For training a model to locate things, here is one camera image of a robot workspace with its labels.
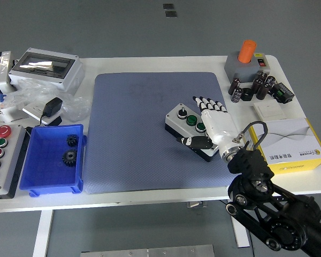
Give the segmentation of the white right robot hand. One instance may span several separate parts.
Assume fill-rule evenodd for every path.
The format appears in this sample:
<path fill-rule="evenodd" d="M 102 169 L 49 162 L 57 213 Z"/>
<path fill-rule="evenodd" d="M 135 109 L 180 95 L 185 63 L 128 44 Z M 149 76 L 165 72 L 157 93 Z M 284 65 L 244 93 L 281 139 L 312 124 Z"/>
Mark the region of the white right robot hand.
<path fill-rule="evenodd" d="M 202 96 L 194 96 L 193 100 L 200 109 L 206 135 L 179 137 L 177 141 L 192 149 L 209 149 L 216 145 L 221 159 L 228 163 L 243 148 L 232 116 L 218 101 Z"/>

